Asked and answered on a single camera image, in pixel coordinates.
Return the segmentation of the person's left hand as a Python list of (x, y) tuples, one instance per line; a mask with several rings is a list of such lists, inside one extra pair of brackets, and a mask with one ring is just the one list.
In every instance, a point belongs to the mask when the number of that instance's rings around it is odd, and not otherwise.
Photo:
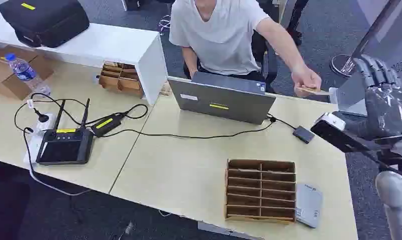
[(304, 98), (309, 95), (308, 92), (301, 90), (301, 87), (310, 89), (319, 89), (321, 87), (321, 77), (305, 64), (293, 68), (291, 70), (291, 77), (297, 97)]

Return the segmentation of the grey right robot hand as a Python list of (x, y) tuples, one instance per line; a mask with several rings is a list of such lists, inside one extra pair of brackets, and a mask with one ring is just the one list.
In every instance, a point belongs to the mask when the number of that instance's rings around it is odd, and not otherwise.
[(366, 54), (353, 61), (363, 79), (367, 117), (347, 120), (345, 130), (365, 140), (402, 136), (402, 84), (397, 72)]

